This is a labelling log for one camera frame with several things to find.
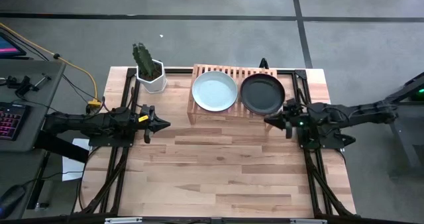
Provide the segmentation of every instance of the wooden dish rack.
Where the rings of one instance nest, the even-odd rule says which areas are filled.
[[[205,72],[209,71],[220,71],[226,73],[228,76],[232,77],[237,84],[238,96],[237,100],[234,104],[224,111],[212,112],[206,111],[201,108],[193,98],[193,94],[191,90],[193,89],[193,83],[197,77]],[[263,119],[263,115],[257,115],[251,111],[249,111],[241,102],[240,98],[240,86],[244,79],[253,75],[253,74],[268,74],[275,78],[277,78],[277,70],[274,69],[263,69],[263,68],[240,68],[240,67],[232,67],[232,66],[216,66],[216,65],[203,65],[203,64],[195,64],[193,67],[193,75],[191,78],[191,87],[188,99],[187,106],[187,115],[190,120],[190,124],[194,125],[196,121],[197,115],[213,115],[213,116],[221,116],[221,117],[241,117],[248,119]]]

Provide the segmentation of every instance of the computer monitor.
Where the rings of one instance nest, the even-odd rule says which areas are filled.
[[[0,32],[0,58],[25,56],[26,52],[19,48],[6,34]]]

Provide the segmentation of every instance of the plate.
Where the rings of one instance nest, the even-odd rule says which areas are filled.
[[[237,99],[237,84],[223,72],[201,74],[193,84],[194,101],[207,111],[224,111]]]
[[[240,96],[249,111],[269,115],[281,109],[286,93],[277,78],[267,74],[254,74],[241,84]]]

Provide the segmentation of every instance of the concrete floor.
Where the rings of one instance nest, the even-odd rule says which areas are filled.
[[[423,0],[300,0],[303,16],[424,17]],[[294,16],[293,0],[0,0],[1,11],[136,15]],[[134,66],[131,44],[143,42],[166,66],[194,63],[304,68],[295,21],[164,21],[1,19],[32,41],[89,70],[102,94],[110,66]],[[325,71],[332,103],[377,101],[423,71],[424,23],[305,23],[314,68]],[[92,92],[90,80],[68,68],[74,83]],[[52,104],[81,113],[85,105],[61,83]],[[346,161],[358,214],[424,223],[424,181],[388,178],[405,164],[389,127],[361,125],[344,133],[356,137]],[[52,162],[60,166],[60,161]],[[74,184],[64,185],[74,192]],[[55,200],[46,213],[70,211],[73,195]]]

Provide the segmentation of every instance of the rgb keyboard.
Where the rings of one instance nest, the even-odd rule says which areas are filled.
[[[16,140],[29,106],[0,102],[0,140]]]

